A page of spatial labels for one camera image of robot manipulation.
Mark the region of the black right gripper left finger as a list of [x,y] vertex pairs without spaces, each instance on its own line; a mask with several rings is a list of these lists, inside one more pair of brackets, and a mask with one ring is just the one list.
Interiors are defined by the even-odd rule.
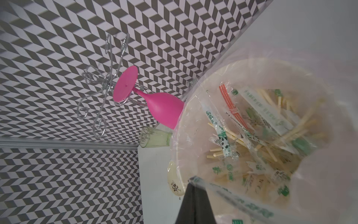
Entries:
[[175,224],[196,224],[195,187],[190,183],[180,207]]

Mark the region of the clear plastic chopstick wrapper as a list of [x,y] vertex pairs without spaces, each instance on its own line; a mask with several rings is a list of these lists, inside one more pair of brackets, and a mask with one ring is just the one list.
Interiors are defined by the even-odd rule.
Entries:
[[202,178],[194,176],[188,180],[189,183],[196,187],[212,191],[215,195],[223,199],[227,204],[238,210],[250,215],[252,218],[265,224],[298,224],[299,222],[293,217],[284,215],[277,209],[269,208],[266,205],[254,202],[248,197],[239,196],[230,190],[219,185],[208,183]]

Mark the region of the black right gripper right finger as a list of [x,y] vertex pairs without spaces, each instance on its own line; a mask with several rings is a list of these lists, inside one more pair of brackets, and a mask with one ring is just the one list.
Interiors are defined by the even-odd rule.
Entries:
[[216,224],[208,194],[204,189],[195,189],[195,223]]

